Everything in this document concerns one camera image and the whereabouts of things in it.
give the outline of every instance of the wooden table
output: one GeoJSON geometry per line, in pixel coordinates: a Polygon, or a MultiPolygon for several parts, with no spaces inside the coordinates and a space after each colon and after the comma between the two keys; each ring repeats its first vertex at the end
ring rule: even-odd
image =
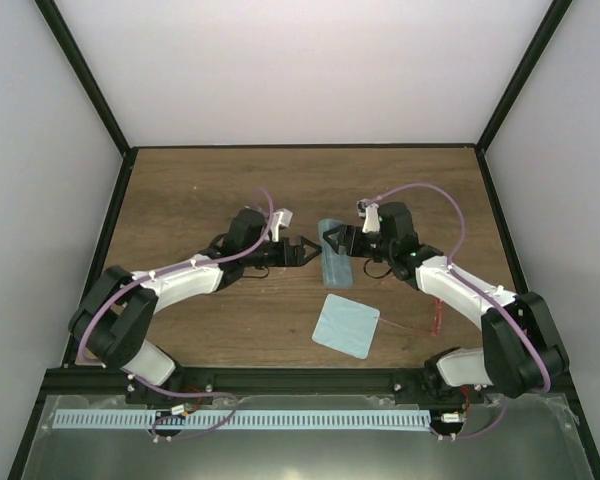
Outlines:
{"type": "MultiPolygon", "coordinates": [[[[512,288],[475,154],[462,148],[141,150],[107,266],[148,270],[190,257],[225,232],[242,207],[256,201],[266,205],[256,198],[258,186],[269,190],[276,208],[294,213],[285,235],[317,242],[319,220],[358,224],[357,200],[411,182],[434,183],[459,202],[467,238],[456,262],[512,288]]],[[[459,222],[445,198],[417,189],[394,199],[407,203],[422,242],[451,250],[459,222]]],[[[380,265],[370,268],[384,271],[380,265]]],[[[272,269],[267,279],[242,279],[163,310],[147,338],[182,364],[196,366],[412,367],[453,346],[480,345],[475,326],[447,307],[436,338],[379,322],[366,360],[314,343],[311,336],[328,293],[376,307],[391,322],[431,329],[432,297],[393,277],[366,277],[362,260],[353,260],[353,271],[353,288],[329,290],[319,258],[303,268],[272,269]]]]}

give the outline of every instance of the black metal frame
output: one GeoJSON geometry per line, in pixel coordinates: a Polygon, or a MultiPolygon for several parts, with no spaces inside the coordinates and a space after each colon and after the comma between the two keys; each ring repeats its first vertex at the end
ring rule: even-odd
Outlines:
{"type": "MultiPolygon", "coordinates": [[[[102,273],[111,238],[122,207],[127,186],[138,154],[138,148],[127,143],[102,91],[80,53],[69,28],[53,0],[35,0],[79,81],[91,99],[111,138],[123,155],[122,165],[89,269],[84,293],[102,273]]],[[[497,192],[485,159],[485,152],[502,126],[509,110],[522,90],[533,68],[566,13],[571,0],[554,0],[540,24],[531,44],[516,69],[507,89],[498,103],[484,133],[477,144],[346,144],[346,145],[243,145],[243,146],[166,146],[141,148],[473,148],[487,190],[489,202],[498,227],[509,269],[516,291],[528,291],[497,192]]],[[[48,395],[122,395],[128,380],[120,372],[94,367],[73,365],[76,358],[75,342],[70,341],[63,359],[63,368],[47,370],[38,398],[23,435],[13,463],[10,479],[18,479],[24,472],[31,443],[48,395]]],[[[373,394],[393,395],[398,403],[419,404],[423,408],[446,409],[458,407],[462,398],[447,400],[428,398],[420,388],[422,369],[271,369],[271,368],[186,368],[185,377],[190,384],[214,385],[216,390],[226,390],[238,395],[254,394],[373,394]]],[[[585,447],[589,464],[600,479],[600,457],[586,422],[570,375],[556,379],[552,392],[564,393],[571,410],[579,417],[578,432],[585,447]]]]}

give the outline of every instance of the wooden tabletop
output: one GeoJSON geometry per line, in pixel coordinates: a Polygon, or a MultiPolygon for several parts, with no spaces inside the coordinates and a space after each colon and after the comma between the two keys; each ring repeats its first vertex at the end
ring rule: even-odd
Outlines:
{"type": "MultiPolygon", "coordinates": [[[[318,221],[359,224],[356,201],[404,183],[430,182],[447,190],[466,217],[467,237],[456,263],[512,288],[489,201],[471,149],[265,148],[141,150],[107,257],[107,266],[150,270],[189,258],[224,233],[265,187],[276,208],[293,212],[285,235],[318,243],[318,221]]],[[[458,218],[440,194],[417,189],[395,195],[413,214],[423,243],[449,252],[458,218]]],[[[298,367],[412,367],[453,346],[476,347],[480,332],[448,307],[432,338],[379,322],[366,360],[312,341],[327,294],[378,308],[381,317],[430,330],[434,300],[393,277],[373,280],[352,261],[354,286],[329,290],[317,258],[302,268],[272,269],[267,279],[190,298],[158,313],[148,339],[184,365],[298,367]]],[[[370,265],[371,273],[383,266],[370,265]]]]}

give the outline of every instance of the square cloth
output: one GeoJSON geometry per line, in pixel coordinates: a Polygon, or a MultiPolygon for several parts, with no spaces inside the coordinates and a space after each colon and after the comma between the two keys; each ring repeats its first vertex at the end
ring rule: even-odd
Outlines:
{"type": "Polygon", "coordinates": [[[356,358],[369,355],[380,310],[329,294],[313,331],[313,341],[356,358]]]}

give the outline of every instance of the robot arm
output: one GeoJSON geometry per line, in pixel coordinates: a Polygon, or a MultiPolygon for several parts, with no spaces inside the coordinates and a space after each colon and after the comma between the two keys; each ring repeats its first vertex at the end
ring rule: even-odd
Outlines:
{"type": "Polygon", "coordinates": [[[467,282],[513,317],[550,376],[567,370],[567,354],[542,297],[533,292],[516,295],[449,265],[440,250],[419,242],[411,213],[404,203],[378,206],[363,200],[358,202],[358,213],[365,219],[362,227],[340,225],[324,233],[324,240],[334,251],[387,262],[396,278],[444,301],[482,330],[483,348],[452,349],[425,363],[427,380],[435,391],[461,385],[493,385],[499,392],[515,398],[542,385],[539,367],[520,338],[467,282]]]}
{"type": "Polygon", "coordinates": [[[239,280],[247,267],[301,267],[321,253],[319,245],[299,237],[298,245],[280,236],[292,213],[274,213],[269,241],[234,261],[213,263],[246,250],[261,237],[267,226],[261,213],[243,209],[233,219],[226,234],[178,268],[128,272],[115,266],[107,269],[85,296],[69,323],[69,331],[81,340],[96,313],[116,292],[134,281],[146,279],[132,288],[109,309],[87,339],[87,348],[107,368],[119,368],[143,377],[153,385],[178,390],[179,365],[165,352],[145,340],[149,324],[160,310],[186,298],[216,292],[239,280]]]}

